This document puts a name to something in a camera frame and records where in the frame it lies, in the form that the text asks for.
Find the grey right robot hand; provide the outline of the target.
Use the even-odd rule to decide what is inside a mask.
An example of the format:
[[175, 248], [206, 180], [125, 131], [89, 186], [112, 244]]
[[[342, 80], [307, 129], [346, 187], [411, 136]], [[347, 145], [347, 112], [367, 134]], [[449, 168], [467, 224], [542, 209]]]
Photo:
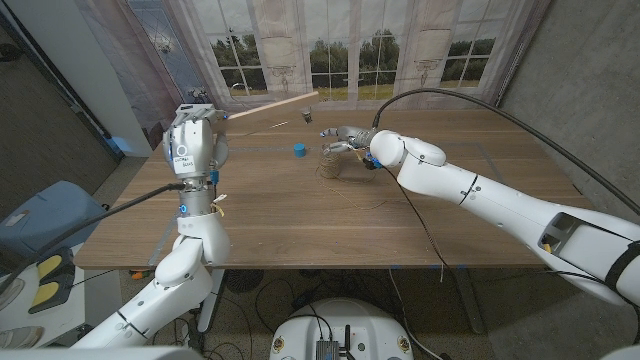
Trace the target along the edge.
[[336, 136], [338, 141], [323, 145], [322, 152], [327, 156], [330, 153], [342, 153], [354, 149], [367, 148], [376, 133], [376, 129], [364, 129], [355, 126], [328, 128], [322, 131], [320, 136]]

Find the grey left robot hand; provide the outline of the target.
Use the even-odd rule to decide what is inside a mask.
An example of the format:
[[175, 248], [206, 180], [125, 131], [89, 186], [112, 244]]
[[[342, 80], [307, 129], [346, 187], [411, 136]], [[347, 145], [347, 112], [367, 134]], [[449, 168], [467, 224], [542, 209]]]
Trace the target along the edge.
[[229, 116], [212, 104], [181, 104], [163, 134], [163, 155], [186, 191], [205, 188], [210, 172], [229, 156], [224, 126]]

